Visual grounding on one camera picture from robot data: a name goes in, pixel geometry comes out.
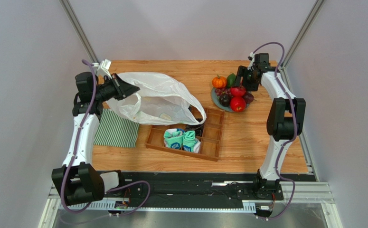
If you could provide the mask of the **red pomegranate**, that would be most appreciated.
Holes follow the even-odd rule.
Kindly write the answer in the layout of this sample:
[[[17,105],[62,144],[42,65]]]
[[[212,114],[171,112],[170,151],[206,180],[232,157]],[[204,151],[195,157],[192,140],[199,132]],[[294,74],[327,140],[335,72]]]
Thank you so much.
[[[246,89],[243,86],[234,86],[230,88],[230,93],[233,97],[243,97],[246,93]]]

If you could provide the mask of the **dark purple plum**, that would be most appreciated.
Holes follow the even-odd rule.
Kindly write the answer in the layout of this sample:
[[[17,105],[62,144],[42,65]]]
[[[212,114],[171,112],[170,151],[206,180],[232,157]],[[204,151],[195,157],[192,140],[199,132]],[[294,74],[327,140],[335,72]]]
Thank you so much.
[[[231,96],[228,94],[221,94],[219,97],[219,103],[223,106],[223,107],[229,107],[230,103],[231,103]]]

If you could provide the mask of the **red apple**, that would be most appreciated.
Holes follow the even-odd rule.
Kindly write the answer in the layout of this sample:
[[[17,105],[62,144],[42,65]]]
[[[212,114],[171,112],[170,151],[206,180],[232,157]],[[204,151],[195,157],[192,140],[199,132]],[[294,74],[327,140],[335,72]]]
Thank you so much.
[[[230,108],[234,112],[242,112],[246,108],[246,102],[242,97],[235,96],[230,101]]]

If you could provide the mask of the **white plastic bag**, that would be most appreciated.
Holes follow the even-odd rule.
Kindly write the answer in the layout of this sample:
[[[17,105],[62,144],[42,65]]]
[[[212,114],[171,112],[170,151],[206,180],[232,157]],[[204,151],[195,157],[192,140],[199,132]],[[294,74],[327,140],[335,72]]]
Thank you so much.
[[[106,103],[120,117],[146,125],[198,125],[206,121],[206,111],[198,99],[178,80],[157,72],[126,72],[119,77],[139,91]]]

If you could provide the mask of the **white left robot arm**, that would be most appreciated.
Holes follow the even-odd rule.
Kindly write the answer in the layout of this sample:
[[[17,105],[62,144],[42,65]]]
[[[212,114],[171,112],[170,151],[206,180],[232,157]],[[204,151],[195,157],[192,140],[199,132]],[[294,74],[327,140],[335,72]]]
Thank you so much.
[[[100,201],[105,194],[120,186],[120,171],[98,173],[92,166],[95,134],[103,112],[103,102],[123,100],[139,91],[139,87],[123,81],[117,74],[106,76],[102,84],[91,72],[75,76],[78,89],[72,110],[74,130],[69,151],[51,178],[62,204],[66,207]]]

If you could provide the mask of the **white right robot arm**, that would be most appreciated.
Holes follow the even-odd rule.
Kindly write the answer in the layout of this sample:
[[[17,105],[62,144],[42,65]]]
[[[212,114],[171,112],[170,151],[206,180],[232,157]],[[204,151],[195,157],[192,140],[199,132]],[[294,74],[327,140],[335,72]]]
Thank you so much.
[[[251,53],[248,59],[249,66],[238,68],[236,81],[247,91],[257,91],[263,86],[272,100],[266,123],[270,142],[250,190],[254,197],[265,199],[280,189],[281,168],[289,147],[302,133],[306,102],[285,85],[279,70],[269,63],[267,53]]]

